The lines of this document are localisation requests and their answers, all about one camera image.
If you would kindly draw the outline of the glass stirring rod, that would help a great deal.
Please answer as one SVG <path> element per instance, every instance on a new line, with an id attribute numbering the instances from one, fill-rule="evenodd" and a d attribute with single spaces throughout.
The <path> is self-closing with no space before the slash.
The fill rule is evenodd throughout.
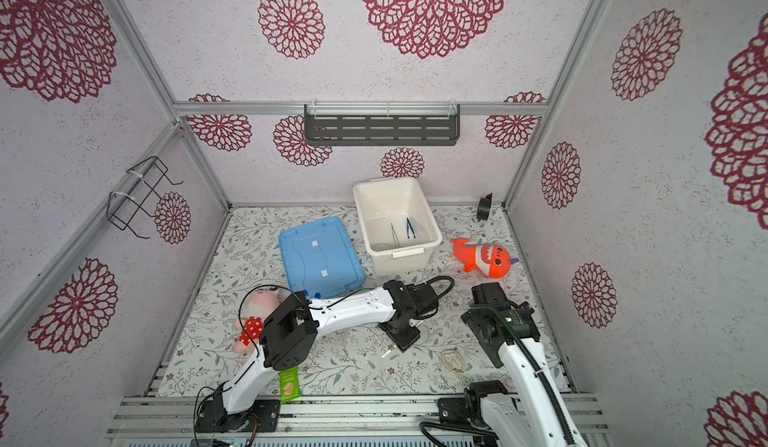
<path id="1" fill-rule="evenodd" d="M 382 359 L 386 358 L 388 355 L 390 355 L 393 351 L 397 350 L 396 346 L 390 347 L 385 353 L 381 356 Z"/>

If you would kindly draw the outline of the white plastic storage bin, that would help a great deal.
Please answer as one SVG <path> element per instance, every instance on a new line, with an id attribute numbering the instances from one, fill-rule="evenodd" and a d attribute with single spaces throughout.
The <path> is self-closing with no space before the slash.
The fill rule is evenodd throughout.
<path id="1" fill-rule="evenodd" d="M 395 277 L 427 268 L 443 242 L 430 205 L 415 178 L 382 178 L 353 187 L 363 240 L 378 277 Z M 406 219 L 416 238 L 406 235 Z M 394 224 L 401 246 L 394 248 Z"/>

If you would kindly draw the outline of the blue tweezers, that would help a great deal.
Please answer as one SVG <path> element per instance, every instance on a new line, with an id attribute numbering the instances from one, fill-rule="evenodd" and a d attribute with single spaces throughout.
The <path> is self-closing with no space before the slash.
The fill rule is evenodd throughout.
<path id="1" fill-rule="evenodd" d="M 413 238 L 413 239 L 416 238 L 415 229 L 409 218 L 406 219 L 406 235 L 408 238 Z"/>

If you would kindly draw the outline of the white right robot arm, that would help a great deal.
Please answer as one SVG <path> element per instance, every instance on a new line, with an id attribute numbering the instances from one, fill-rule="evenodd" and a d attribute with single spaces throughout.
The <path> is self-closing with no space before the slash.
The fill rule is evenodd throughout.
<path id="1" fill-rule="evenodd" d="M 474 305 L 462 321 L 491 363 L 513 380 L 522 402 L 507 394 L 483 394 L 479 415 L 502 446 L 585 446 L 547 366 L 540 334 L 528 304 L 500 310 Z"/>

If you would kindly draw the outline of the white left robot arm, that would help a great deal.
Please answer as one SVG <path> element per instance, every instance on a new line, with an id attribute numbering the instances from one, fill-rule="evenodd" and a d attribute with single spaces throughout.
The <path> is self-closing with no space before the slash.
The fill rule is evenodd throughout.
<path id="1" fill-rule="evenodd" d="M 266 385 L 278 373 L 303 363 L 316 340 L 331 333 L 376 324 L 399 350 L 407 350 L 420 337 L 411 321 L 419 311 L 434 309 L 434 300 L 422 305 L 416 290 L 415 285 L 393 280 L 340 299 L 290 295 L 264 322 L 248 361 L 196 405 L 193 432 L 238 429 L 256 408 L 256 399 Z"/>

